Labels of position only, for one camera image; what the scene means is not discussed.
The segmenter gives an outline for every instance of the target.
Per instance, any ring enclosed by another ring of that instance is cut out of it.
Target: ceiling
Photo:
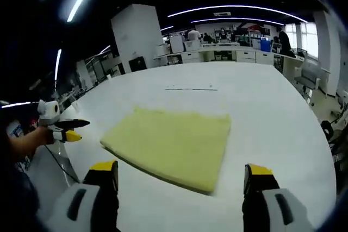
[[[74,0],[5,0],[7,10],[5,55],[2,60],[9,77],[30,85],[54,71],[57,50],[62,49],[59,77],[74,68],[73,64],[117,46],[110,19],[131,3],[154,5],[160,26],[181,29],[192,26],[190,21],[213,18],[213,12],[230,11],[234,17],[253,17],[281,23],[296,19],[275,12],[246,8],[222,8],[194,11],[170,17],[169,14],[210,5],[256,5],[291,13],[312,21],[312,13],[325,7],[318,0],[84,0],[72,23],[66,18]]]

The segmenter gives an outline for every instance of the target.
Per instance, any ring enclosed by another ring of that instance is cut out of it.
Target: yellow cloth
[[[116,156],[178,185],[212,192],[231,119],[135,108],[101,144]]]

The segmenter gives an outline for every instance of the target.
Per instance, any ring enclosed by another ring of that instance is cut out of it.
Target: window
[[[295,24],[286,24],[285,33],[289,37],[291,48],[297,48],[297,37],[296,37],[296,25]]]
[[[301,23],[302,49],[318,58],[318,34],[315,23]]]

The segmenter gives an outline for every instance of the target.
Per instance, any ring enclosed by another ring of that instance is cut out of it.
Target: blue container
[[[270,52],[271,51],[271,41],[261,40],[261,51]]]

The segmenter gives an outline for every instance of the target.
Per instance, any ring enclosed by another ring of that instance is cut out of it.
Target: white table
[[[208,88],[217,91],[165,90]],[[117,219],[121,231],[242,231],[244,167],[271,168],[319,226],[335,203],[335,171],[329,146],[305,100],[272,66],[199,63],[152,68],[101,83],[62,118],[84,118],[82,140],[65,145],[83,179],[89,167],[114,159],[101,148],[103,133],[134,106],[174,111],[230,114],[219,179],[211,196],[166,183],[119,161]]]

